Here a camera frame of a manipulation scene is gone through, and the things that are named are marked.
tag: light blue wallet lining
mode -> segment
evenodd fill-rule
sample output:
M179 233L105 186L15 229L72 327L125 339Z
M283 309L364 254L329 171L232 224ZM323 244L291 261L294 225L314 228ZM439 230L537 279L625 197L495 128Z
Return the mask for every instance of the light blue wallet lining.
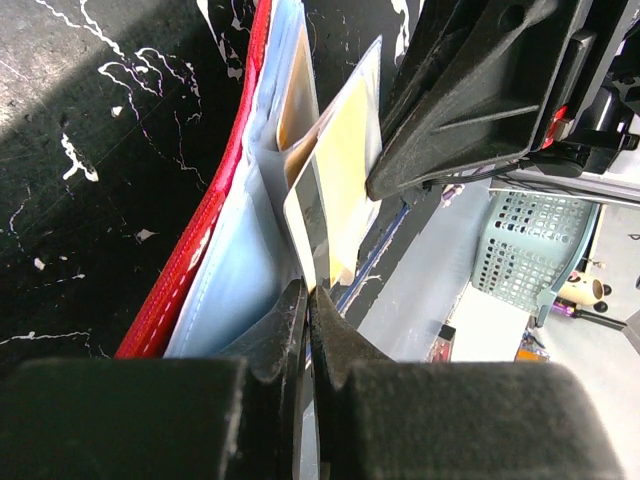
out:
M249 140L234 175L211 243L185 300L165 357L208 357L235 340L273 307L291 279L299 276L295 255L279 227L252 151L260 151L260 132L272 105L282 95L283 68L304 21L299 0L275 6L265 64L257 87L254 112L247 122Z

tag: cable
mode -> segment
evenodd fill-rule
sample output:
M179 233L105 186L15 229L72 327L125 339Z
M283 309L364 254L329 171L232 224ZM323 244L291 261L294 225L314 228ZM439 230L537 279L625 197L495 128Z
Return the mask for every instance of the cable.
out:
M528 158L521 158L515 163L510 163L502 167L494 168L487 172L474 173L473 175L467 175L464 177L444 177L435 178L433 180L427 180L425 183L429 185L457 185L461 183L478 182L480 180L486 180L487 178L493 178L498 175L504 175L505 173L513 172L515 170L535 167L537 165L557 165L559 163L557 158L537 158L536 160L530 160Z
M433 180L427 180L427 183L431 185L452 185L452 184L458 184L458 183L478 182L480 180L485 180L487 178L493 178L496 175L502 175L505 173L513 172L518 168L520 168L518 163L511 163L509 165L505 165L504 167L496 168L494 170L489 170L488 172L474 173L473 175L467 175L464 177L435 178Z

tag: white veins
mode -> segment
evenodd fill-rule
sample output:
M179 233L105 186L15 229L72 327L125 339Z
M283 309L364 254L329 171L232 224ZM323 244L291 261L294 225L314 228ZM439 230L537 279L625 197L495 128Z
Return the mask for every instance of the white veins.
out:
M60 139L60 143L62 144L62 148L64 148L64 153L71 159L73 165L67 172L62 175L63 180L69 180L73 175L78 172L78 170L82 170L84 172L84 176L90 182L97 182L98 172L93 168L91 164L89 164L86 160L83 162L78 156L82 157L82 154L76 151L76 148L73 146L69 137L67 137L66 133L62 134L62 138Z

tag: white speckles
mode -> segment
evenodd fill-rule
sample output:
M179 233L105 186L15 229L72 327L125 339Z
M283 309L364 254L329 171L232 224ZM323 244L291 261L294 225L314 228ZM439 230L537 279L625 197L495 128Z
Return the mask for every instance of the white speckles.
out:
M218 46L218 52L220 53L222 60L224 61L224 63L227 64L227 76L229 78L236 78L239 81L240 77L242 76L242 69L238 69L236 67L232 67L229 65L229 59L237 58L238 54L231 47L231 45L229 45L229 42L224 37L224 33L220 34L220 38L218 38L218 34L213 29L213 25L211 24L211 19L209 18L209 0L196 0L196 4L200 9L200 13L202 13L202 16L204 17L205 22L207 22L207 25L209 26L209 30L211 31L211 35L213 35L214 42L216 42L216 45Z
M44 270L44 267L47 266L46 263L44 263L42 260L40 260L38 257L33 259L33 266L36 267L38 270L42 271Z
M229 76L229 78L235 78L236 80L240 81L240 79L242 78L242 69L228 67L227 75Z
M3 340L2 342L0 342L0 345L6 345L7 343L13 342L15 340L35 341L35 340L53 340L56 338L72 338L73 339L75 337L85 337L84 346L87 347L87 350L89 351L89 356L92 356L91 346L89 345L89 338L91 337L91 334L89 333L89 331L63 333L61 335L38 335L38 336L36 336L36 332L31 331L27 335L16 335L14 337Z
M97 182L98 172L93 168L91 164L89 164L86 160L82 162L78 155L82 156L80 153L76 152L75 147L67 137L66 133L62 134L62 139L60 140L62 147L64 148L64 153L66 153L67 157L71 159L73 162L73 166L62 176L63 180L69 180L73 175L76 174L78 170L82 170L84 172L84 176L90 182Z
M409 48L409 7L407 6L406 0L391 0L391 4L397 13L404 16L398 37L396 38L394 62L398 65L398 59L402 57L406 53L407 48Z
M307 13L307 20L309 20L309 25L313 28L313 47L311 48L311 56L316 53L316 44L318 43L318 32L316 31L316 25L311 20L311 15Z
M53 13L54 16L63 19L64 23L67 24L67 27L82 28L80 25L76 25L75 23L72 23L71 20L69 20L69 18L64 13L60 13L56 11L51 5L49 5L44 0L36 0L36 3L39 3L40 5L44 5L45 7L47 7L48 10L51 11L51 13Z
M191 170L195 172L200 183L206 187L207 184L204 183L204 180L202 179L202 176L200 175L200 172L198 171L198 169L196 167L187 167L187 165L185 164L184 154L182 152L182 125L180 124L180 120L178 120L178 115L176 114L176 112L173 112L173 118L176 121L176 124L178 126L178 135L179 135L179 141L178 141L179 158L176 158L176 162L178 162L178 164L180 165L180 170Z
M233 20L231 20L231 28L235 28L239 32L242 30L249 32L249 29L242 26L241 20L238 18L238 12L236 12L236 6L234 5L234 1L231 0L231 10L233 11Z
M104 43L109 45L109 47L111 47L111 50L113 50L113 53L115 53L121 58L124 58L124 53L122 53L122 50L120 50L120 45L118 45L116 42L114 42L113 40L105 36L104 33L102 32L102 29L98 25L98 23L89 16L85 8L86 4L87 4L87 0L80 0L80 11L82 12L82 15L84 15L85 21L88 23L88 25L83 25L84 28L89 30L93 35L95 35Z
M154 235L158 235L158 232L152 232L150 230L147 230L146 228L143 228L142 230L140 230L138 233L135 234L135 238L138 243L142 243L148 238L153 237Z
M29 187L29 185L27 185L27 193L29 194L29 196L22 201L18 209L13 212L13 215L11 215L11 217L9 217L9 232L15 235L15 237L18 239L18 247L20 248L20 250L22 250L22 245L20 244L20 235L18 235L18 232L16 232L15 221L16 218L18 218L18 215L20 215L24 210L24 205L28 200L31 199L31 187Z

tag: plastic basket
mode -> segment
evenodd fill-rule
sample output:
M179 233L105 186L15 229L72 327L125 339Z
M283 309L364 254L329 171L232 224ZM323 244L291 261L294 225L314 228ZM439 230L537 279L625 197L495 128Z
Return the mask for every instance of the plastic basket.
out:
M573 198L500 192L489 207L472 285L542 326L584 254L598 209Z

